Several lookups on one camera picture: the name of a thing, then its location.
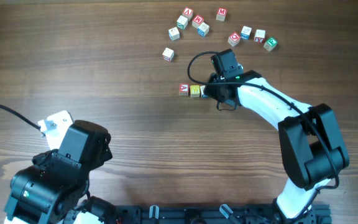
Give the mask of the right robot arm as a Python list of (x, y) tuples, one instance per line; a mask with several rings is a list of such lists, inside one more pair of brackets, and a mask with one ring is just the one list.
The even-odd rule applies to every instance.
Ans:
[(339, 173), (350, 163), (334, 111), (311, 106), (271, 86), (261, 74), (245, 72), (231, 49), (210, 52), (215, 69), (204, 93), (218, 103), (257, 113), (277, 131), (288, 180), (275, 206), (283, 222), (295, 223), (311, 213), (323, 189), (339, 185)]

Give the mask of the blue X block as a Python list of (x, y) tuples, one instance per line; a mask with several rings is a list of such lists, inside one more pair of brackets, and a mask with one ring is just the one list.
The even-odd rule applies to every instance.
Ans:
[(200, 97), (201, 98), (207, 98), (208, 97), (208, 95), (206, 95), (205, 93), (204, 93), (204, 90), (205, 90), (205, 85), (201, 85), (200, 86)]

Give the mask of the yellow W block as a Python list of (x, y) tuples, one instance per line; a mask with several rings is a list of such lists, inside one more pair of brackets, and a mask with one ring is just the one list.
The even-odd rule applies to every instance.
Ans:
[(200, 97), (201, 90), (199, 85), (190, 86), (190, 96), (191, 97)]

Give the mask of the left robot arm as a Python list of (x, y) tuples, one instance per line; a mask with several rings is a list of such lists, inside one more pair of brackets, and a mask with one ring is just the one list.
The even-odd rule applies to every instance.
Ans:
[(11, 180), (5, 206), (10, 222), (58, 223), (88, 193), (90, 172), (112, 159), (108, 130), (76, 120), (58, 149), (32, 158), (32, 165)]

